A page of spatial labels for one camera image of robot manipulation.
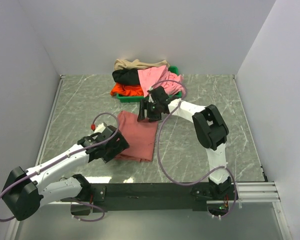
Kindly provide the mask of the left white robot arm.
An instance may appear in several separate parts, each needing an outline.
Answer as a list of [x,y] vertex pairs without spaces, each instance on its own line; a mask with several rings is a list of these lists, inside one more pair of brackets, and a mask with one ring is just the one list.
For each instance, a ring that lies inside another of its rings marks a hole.
[[82,137],[47,162],[27,170],[14,168],[4,184],[1,199],[18,221],[54,201],[67,198],[84,201],[90,196],[91,184],[81,174],[59,181],[61,175],[93,160],[107,163],[129,146],[120,130],[101,123],[91,135]]

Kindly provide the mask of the dusty rose t shirt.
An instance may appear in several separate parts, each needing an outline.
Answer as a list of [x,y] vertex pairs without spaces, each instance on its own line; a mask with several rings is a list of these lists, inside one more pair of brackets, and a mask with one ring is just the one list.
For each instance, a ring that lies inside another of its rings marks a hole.
[[157,122],[137,121],[137,115],[121,111],[117,118],[119,130],[129,144],[129,148],[118,154],[116,160],[151,162],[155,148]]

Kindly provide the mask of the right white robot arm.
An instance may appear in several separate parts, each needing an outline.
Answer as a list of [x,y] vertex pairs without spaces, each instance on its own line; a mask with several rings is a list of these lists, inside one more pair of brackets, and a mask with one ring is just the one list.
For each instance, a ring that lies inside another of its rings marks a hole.
[[207,153],[208,198],[227,199],[230,192],[236,190],[236,184],[227,167],[225,153],[229,129],[218,108],[213,104],[201,106],[169,96],[162,86],[151,88],[148,96],[140,100],[137,121],[157,122],[162,114],[177,116],[193,124],[196,137]]

